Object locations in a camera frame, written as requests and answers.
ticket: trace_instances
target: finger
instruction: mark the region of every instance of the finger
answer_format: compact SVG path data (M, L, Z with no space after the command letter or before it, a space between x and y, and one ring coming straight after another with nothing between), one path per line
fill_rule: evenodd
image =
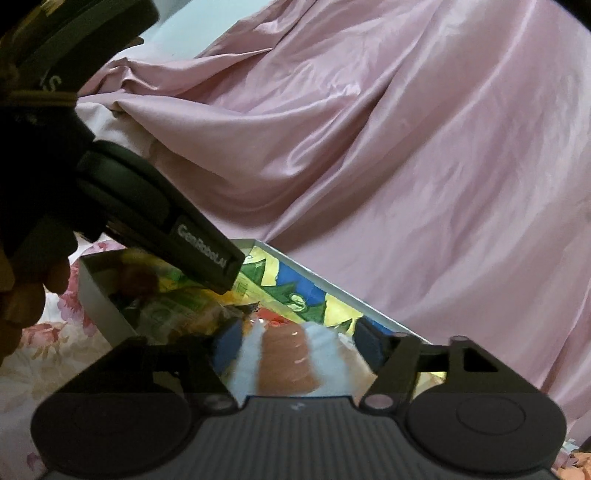
M69 282L70 261L64 258L49 269L44 283L47 290L61 295L67 290Z
M8 356L18 348L21 341L22 330L0 322L0 363L1 359Z
M0 248L0 291L9 291L14 286L12 266Z
M2 295L0 321L15 328L35 325L45 308L45 290L40 283L20 283Z

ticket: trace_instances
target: ribbed gray surface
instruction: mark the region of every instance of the ribbed gray surface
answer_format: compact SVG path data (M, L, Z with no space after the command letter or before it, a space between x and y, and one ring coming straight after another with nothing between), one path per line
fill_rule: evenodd
M65 480L51 473L46 478ZM420 456L390 419L344 398L253 398L205 422L190 446L137 480L468 480ZM550 472L521 477L552 480Z

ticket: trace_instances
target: black device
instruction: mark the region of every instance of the black device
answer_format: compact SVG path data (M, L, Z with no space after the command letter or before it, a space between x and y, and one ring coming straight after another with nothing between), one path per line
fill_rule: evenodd
M591 28L590 0L558 2ZM157 20L151 1L12 7L0 17L0 239L16 275L34 280L72 253L73 231L91 241L106 231L229 289L243 253L151 165L95 141L74 112L73 92ZM354 340L378 373L359 407L256 397L239 407L218 377L239 349L237 324L168 346L128 340L36 410L46 478L555 478L560 409L478 345L423 345L363 320ZM420 371L448 374L410 401Z
M555 478L561 410L467 338L425 345L360 319L353 338L378 377L359 407L350 397L250 397L240 407L219 374L241 337L238 320L213 338L120 344L35 412L44 478ZM425 371L446 371L446 382L411 400Z

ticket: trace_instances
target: pink satin fabric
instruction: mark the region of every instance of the pink satin fabric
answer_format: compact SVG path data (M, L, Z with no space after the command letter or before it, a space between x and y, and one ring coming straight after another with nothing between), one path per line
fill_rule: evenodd
M78 111L228 236L433 342L471 337L572 426L591 410L590 52L551 0L276 0L194 60L116 57Z

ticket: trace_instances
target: hand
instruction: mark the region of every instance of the hand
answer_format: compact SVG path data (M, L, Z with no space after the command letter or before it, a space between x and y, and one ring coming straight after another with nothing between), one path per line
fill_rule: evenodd
M62 294L70 278L67 258L46 274L43 283L26 283L14 277L10 262L0 249L0 365L21 341L22 329L35 325L45 308L45 288Z

